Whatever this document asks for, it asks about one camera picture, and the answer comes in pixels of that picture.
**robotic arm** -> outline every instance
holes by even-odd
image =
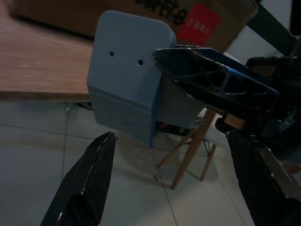
[[[239,187],[257,226],[301,224],[301,187],[279,159],[301,162],[300,54],[252,58],[246,66],[196,46],[175,45],[163,22],[105,12],[87,80],[97,123],[151,145],[155,123],[191,129],[210,106],[228,139]],[[270,78],[254,66],[274,66]],[[246,121],[238,130],[228,114]],[[116,136],[97,138],[59,187],[41,225],[98,225],[109,189]]]

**wooden table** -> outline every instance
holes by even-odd
[[[9,15],[0,0],[0,99],[89,101],[93,41]]]

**gray 3d-printed part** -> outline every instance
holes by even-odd
[[[202,121],[195,120],[206,104],[188,97],[168,76],[162,81],[157,120],[187,129],[199,126]]]
[[[175,42],[164,22],[116,11],[101,15],[87,79],[97,123],[151,145],[162,75],[152,54]]]

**wall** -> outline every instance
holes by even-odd
[[[263,0],[261,4],[286,28],[289,28],[292,0]],[[246,26],[227,53],[245,64],[251,57],[282,56],[274,47]]]

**tile grout line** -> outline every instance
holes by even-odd
[[[178,226],[178,223],[177,223],[177,221],[176,221],[176,219],[175,219],[175,215],[174,215],[173,208],[171,207],[171,203],[170,203],[169,197],[168,197],[168,195],[167,195],[167,191],[166,191],[166,188],[165,188],[165,184],[164,184],[164,182],[163,182],[163,178],[162,178],[161,173],[160,173],[160,170],[159,170],[159,168],[158,168],[158,163],[157,163],[155,154],[154,154],[154,152],[153,152],[153,149],[151,149],[151,153],[152,153],[152,156],[153,156],[154,161],[155,161],[155,163],[156,163],[157,171],[158,171],[158,174],[159,174],[159,176],[160,176],[161,183],[162,183],[162,185],[163,185],[163,188],[164,188],[164,191],[165,191],[165,194],[166,194],[166,197],[167,197],[167,201],[168,201],[170,210],[171,210],[171,212],[172,212],[172,214],[173,214],[175,225]]]
[[[64,139],[64,149],[63,149],[63,162],[62,162],[61,181],[63,181],[63,178],[64,178],[64,167],[65,167],[65,156],[66,156],[66,145],[67,145],[67,129],[68,129],[68,116],[66,117],[66,128],[65,128],[65,139]]]
[[[57,135],[67,135],[69,137],[77,137],[77,138],[83,138],[83,139],[89,139],[89,140],[95,140],[95,138],[89,138],[89,137],[81,137],[81,136],[76,136],[76,135],[70,135],[70,134],[67,134],[67,132],[65,131],[65,133],[59,133],[59,132],[52,132],[52,131],[45,131],[45,130],[40,130],[40,129],[31,129],[31,128],[27,128],[27,127],[21,127],[21,126],[13,126],[13,125],[6,125],[6,124],[1,124],[0,123],[0,126],[7,126],[7,127],[13,127],[13,128],[17,128],[17,129],[27,129],[27,130],[32,130],[32,131],[37,131],[37,132],[43,132],[43,133],[51,133],[51,134],[57,134]],[[143,147],[143,148],[149,148],[147,146],[141,146],[141,145],[133,145],[133,144],[126,144],[126,143],[120,143],[120,142],[117,142],[117,144],[121,144],[121,145],[130,145],[130,146],[134,146],[134,147]],[[170,150],[167,150],[167,149],[162,149],[162,148],[153,148],[153,149],[156,149],[156,150],[160,150],[160,151],[165,151],[165,152],[169,152]],[[207,157],[207,155],[205,154],[196,154],[196,156],[203,156],[203,157]],[[226,160],[226,161],[231,161],[229,159],[225,159],[225,158],[220,158],[220,157],[214,157],[216,159],[222,159],[222,160]]]
[[[234,201],[231,199],[231,197],[230,197],[230,195],[229,195],[229,193],[228,193],[228,191],[227,191],[227,189],[226,189],[225,185],[223,184],[222,180],[220,179],[220,176],[217,174],[217,172],[216,172],[216,170],[215,170],[215,168],[214,168],[213,166],[211,166],[211,168],[213,169],[213,171],[214,171],[214,172],[215,172],[215,174],[217,175],[217,177],[218,177],[218,179],[219,179],[220,183],[222,184],[222,187],[225,189],[225,191],[226,191],[226,193],[227,193],[227,196],[230,198],[230,200],[231,200],[231,202],[232,202],[232,204],[233,204],[234,208],[236,209],[236,211],[237,211],[238,215],[240,216],[240,218],[242,219],[242,221],[244,222],[244,224],[245,224],[245,226],[246,226],[246,222],[245,222],[245,220],[244,220],[244,219],[243,219],[243,217],[240,215],[240,212],[238,211],[238,209],[237,209],[237,207],[236,207],[236,205],[235,205]]]

